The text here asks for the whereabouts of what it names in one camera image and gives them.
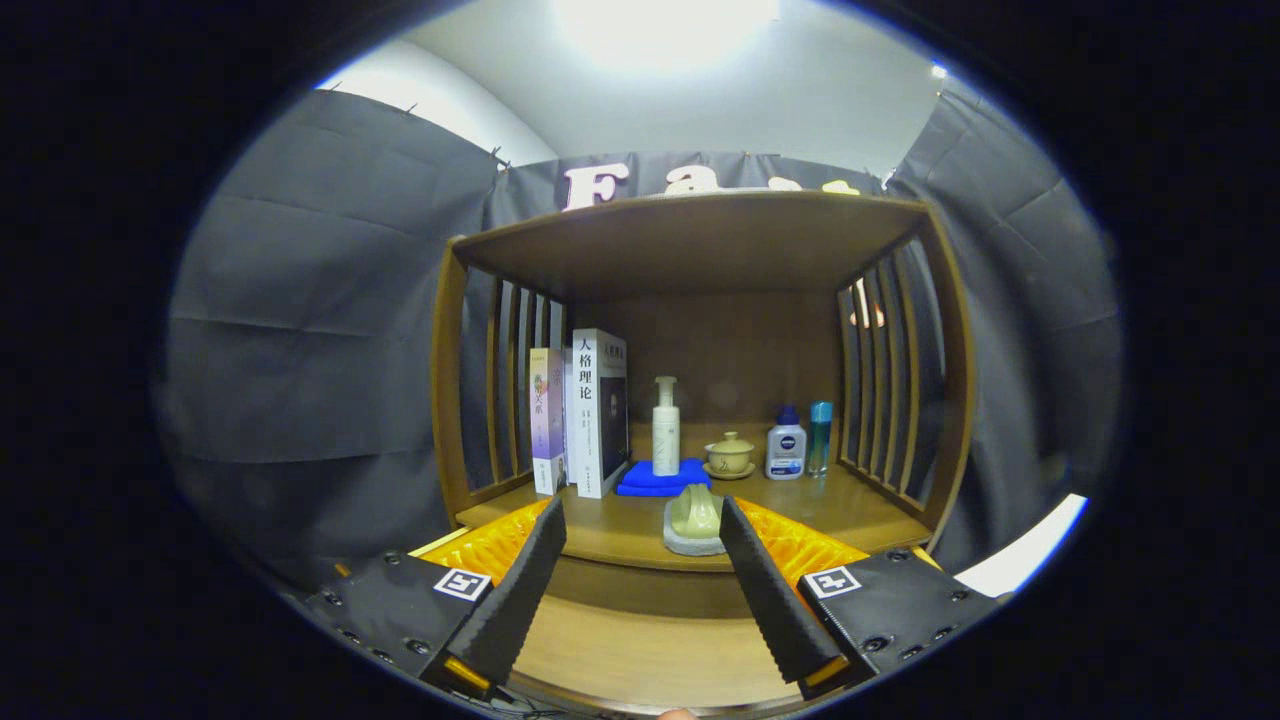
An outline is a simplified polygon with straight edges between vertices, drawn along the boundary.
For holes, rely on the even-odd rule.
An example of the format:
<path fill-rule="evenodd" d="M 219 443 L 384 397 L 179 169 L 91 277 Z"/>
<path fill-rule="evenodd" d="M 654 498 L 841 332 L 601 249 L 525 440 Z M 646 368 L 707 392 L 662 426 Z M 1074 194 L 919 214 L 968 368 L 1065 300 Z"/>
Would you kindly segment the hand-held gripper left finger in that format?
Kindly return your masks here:
<path fill-rule="evenodd" d="M 392 671 L 476 701 L 502 694 L 567 539 L 559 497 L 301 600 L 305 616 Z"/>

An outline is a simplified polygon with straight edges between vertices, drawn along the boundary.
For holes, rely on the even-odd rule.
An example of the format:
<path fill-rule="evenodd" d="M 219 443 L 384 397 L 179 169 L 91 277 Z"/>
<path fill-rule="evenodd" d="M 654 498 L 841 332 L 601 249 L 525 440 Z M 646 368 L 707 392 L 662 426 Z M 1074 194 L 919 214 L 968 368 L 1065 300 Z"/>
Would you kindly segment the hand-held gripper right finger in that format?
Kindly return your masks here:
<path fill-rule="evenodd" d="M 867 553 L 724 498 L 719 538 L 780 675 L 805 700 L 896 673 L 1001 603 L 916 546 Z"/>

